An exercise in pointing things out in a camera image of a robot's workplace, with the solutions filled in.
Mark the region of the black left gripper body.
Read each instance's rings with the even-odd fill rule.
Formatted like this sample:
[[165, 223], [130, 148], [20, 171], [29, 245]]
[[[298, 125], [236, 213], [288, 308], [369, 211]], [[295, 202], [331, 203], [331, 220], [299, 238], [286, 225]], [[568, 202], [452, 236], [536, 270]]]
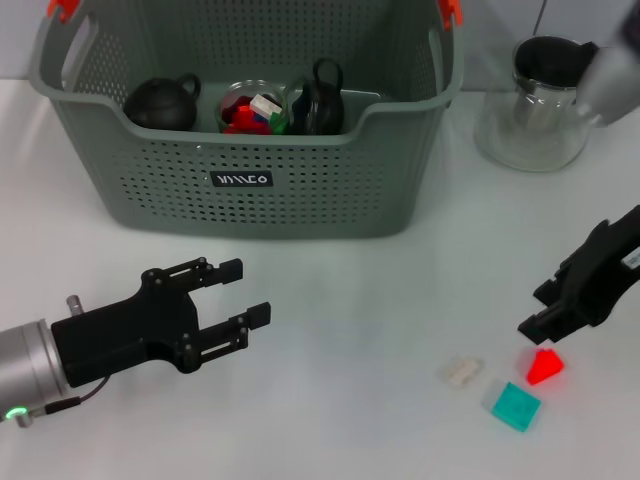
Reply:
[[69, 385], [79, 387], [155, 360], [181, 373], [196, 371], [199, 325], [189, 293], [199, 287], [196, 268], [153, 269], [142, 275], [132, 297], [53, 323]]

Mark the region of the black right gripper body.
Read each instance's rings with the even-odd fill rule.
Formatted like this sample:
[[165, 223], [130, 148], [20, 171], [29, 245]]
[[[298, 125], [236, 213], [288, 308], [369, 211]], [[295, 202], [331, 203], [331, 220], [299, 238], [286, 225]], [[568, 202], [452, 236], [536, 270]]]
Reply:
[[560, 321], [575, 329], [603, 323], [639, 281], [639, 269], [623, 262], [638, 248], [638, 207], [615, 222], [599, 223], [556, 272]]

